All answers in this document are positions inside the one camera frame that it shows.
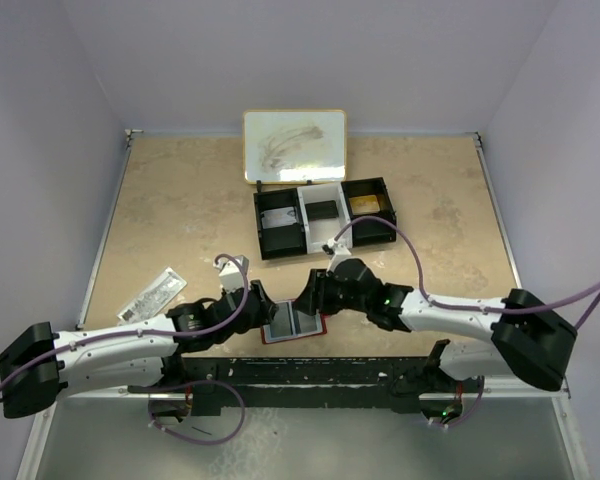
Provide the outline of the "dark grey credit card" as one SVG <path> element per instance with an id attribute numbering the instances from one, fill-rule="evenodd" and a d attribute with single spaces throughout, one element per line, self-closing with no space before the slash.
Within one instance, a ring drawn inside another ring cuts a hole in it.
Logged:
<path id="1" fill-rule="evenodd" d="M 283 303 L 279 306 L 278 311 L 269 325 L 269 332 L 272 339 L 286 338 L 293 334 L 292 315 L 287 303 Z"/>

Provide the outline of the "red card holder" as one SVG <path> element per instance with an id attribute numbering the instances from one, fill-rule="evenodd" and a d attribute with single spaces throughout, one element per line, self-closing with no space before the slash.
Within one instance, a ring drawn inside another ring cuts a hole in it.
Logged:
<path id="1" fill-rule="evenodd" d="M 319 315 L 306 315 L 293 307 L 290 300 L 276 303 L 277 311 L 273 320 L 261 328 L 264 345 L 272 345 L 303 338 L 321 336 L 327 333 L 324 318 Z"/>

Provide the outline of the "black white three-bin organizer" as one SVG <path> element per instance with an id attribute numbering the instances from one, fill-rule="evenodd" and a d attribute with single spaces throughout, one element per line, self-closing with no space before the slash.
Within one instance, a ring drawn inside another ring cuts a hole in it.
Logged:
<path id="1" fill-rule="evenodd" d="M 382 222 L 349 225 L 367 215 L 397 223 L 381 177 L 259 189 L 254 194 L 254 208 L 260 255 L 265 261 L 319 253 L 336 234 L 347 248 L 396 240 L 395 230 Z"/>

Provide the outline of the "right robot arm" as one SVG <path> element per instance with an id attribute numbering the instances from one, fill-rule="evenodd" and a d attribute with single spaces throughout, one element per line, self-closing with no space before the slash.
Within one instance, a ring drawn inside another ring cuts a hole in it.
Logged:
<path id="1" fill-rule="evenodd" d="M 311 270 L 293 306 L 307 315 L 360 312 L 385 331 L 461 337 L 425 366 L 426 383 L 436 391 L 477 376 L 515 376 L 537 389 L 557 391 L 577 338 L 574 326 L 526 290 L 491 299 L 425 296 L 414 287 L 381 281 L 358 258 Z"/>

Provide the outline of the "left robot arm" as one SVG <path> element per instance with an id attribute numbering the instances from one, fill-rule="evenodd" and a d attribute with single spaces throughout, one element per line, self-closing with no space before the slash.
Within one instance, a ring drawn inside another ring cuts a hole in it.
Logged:
<path id="1" fill-rule="evenodd" d="M 35 324 L 0 354 L 3 415 L 27 417 L 60 399 L 111 387 L 174 392 L 186 378 L 183 355 L 267 325 L 277 310 L 254 280 L 217 300 L 179 304 L 133 324 L 63 332 Z"/>

